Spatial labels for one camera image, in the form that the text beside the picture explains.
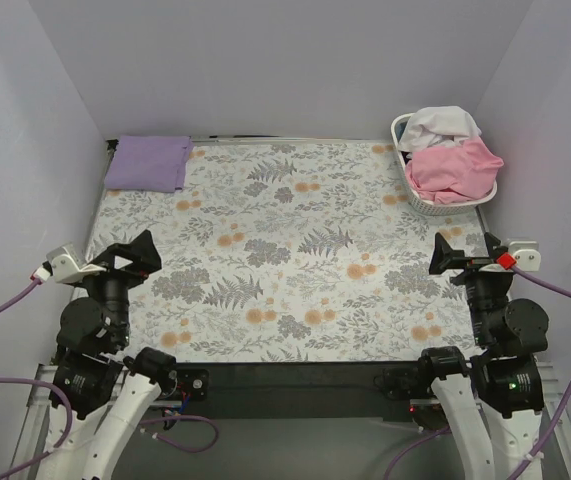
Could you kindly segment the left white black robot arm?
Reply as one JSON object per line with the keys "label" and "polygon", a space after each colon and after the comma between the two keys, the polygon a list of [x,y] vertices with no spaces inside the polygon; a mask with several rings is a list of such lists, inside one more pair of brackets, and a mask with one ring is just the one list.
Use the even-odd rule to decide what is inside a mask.
{"label": "left white black robot arm", "polygon": [[109,479],[146,410],[172,390],[175,360],[130,341],[129,296],[162,267],[150,231],[108,246],[89,262],[73,245],[51,251],[37,278],[85,291],[62,311],[39,479]]}

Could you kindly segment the pink t shirt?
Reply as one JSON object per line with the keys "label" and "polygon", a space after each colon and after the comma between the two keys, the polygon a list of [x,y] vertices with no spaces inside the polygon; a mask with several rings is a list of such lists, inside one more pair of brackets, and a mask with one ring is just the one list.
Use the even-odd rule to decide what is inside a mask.
{"label": "pink t shirt", "polygon": [[422,200],[458,204],[486,197],[503,166],[504,161],[475,137],[458,146],[434,146],[413,153],[405,177]]}

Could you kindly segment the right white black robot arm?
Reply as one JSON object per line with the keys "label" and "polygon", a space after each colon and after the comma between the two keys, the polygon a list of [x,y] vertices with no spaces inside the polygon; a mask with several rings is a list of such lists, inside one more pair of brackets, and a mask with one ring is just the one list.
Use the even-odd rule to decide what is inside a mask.
{"label": "right white black robot arm", "polygon": [[516,260],[494,235],[488,254],[469,256],[436,234],[432,275],[456,271],[465,289],[473,337],[481,354],[454,347],[422,351],[419,371],[436,396],[467,479],[540,479],[544,395],[535,356],[547,349],[549,317],[536,302],[510,299]]}

